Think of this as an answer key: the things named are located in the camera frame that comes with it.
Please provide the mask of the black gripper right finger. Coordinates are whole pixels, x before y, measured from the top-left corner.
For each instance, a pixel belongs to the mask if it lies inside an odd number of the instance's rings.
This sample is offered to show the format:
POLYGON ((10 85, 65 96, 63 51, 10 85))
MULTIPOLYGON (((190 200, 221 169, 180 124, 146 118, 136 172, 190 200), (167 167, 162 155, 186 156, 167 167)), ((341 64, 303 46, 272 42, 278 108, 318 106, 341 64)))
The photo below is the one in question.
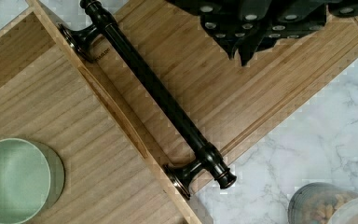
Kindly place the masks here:
POLYGON ((241 65, 258 51, 273 48, 280 38, 301 38, 322 30, 327 13, 358 16, 358 0, 241 0, 239 18, 255 31, 239 46, 241 65))

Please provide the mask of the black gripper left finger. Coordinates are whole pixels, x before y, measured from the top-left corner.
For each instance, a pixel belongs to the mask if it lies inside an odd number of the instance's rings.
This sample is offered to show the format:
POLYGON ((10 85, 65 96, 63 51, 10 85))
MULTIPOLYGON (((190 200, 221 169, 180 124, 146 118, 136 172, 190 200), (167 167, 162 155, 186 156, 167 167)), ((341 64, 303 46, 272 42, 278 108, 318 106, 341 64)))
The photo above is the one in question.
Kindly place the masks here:
POLYGON ((166 0, 200 18, 200 25, 232 60, 251 60, 265 35, 265 5, 258 0, 166 0))

